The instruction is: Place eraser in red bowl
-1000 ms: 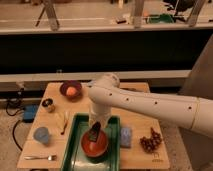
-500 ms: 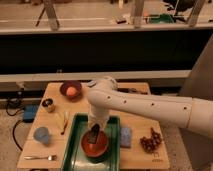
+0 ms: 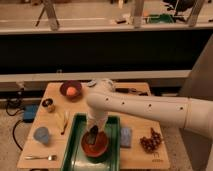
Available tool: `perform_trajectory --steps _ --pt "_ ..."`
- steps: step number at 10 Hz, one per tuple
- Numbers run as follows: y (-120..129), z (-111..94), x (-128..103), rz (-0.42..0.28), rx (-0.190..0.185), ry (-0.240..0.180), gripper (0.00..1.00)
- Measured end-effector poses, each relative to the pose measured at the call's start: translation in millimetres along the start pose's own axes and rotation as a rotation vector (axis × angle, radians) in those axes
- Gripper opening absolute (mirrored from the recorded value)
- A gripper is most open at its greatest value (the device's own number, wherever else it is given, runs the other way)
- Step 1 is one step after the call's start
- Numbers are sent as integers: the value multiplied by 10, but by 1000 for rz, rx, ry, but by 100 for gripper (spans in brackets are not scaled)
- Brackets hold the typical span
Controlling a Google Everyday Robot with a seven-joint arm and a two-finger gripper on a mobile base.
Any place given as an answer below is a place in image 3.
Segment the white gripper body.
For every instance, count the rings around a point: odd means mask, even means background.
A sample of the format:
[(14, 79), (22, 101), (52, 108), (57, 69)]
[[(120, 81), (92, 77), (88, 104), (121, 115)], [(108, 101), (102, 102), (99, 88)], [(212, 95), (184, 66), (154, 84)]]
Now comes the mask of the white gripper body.
[(88, 113), (86, 116), (86, 119), (87, 119), (87, 124), (86, 124), (87, 130), (90, 130), (93, 126), (97, 126), (99, 131), (103, 131), (105, 128), (105, 124), (108, 120), (108, 114), (107, 113), (100, 113), (100, 114)]

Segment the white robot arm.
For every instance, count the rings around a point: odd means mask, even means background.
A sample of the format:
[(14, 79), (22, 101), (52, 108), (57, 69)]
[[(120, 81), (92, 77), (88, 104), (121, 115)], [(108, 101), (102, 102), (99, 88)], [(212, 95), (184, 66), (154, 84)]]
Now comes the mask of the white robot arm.
[(87, 84), (89, 114), (121, 112), (169, 124), (213, 140), (213, 101), (186, 97), (137, 96), (118, 93), (110, 79)]

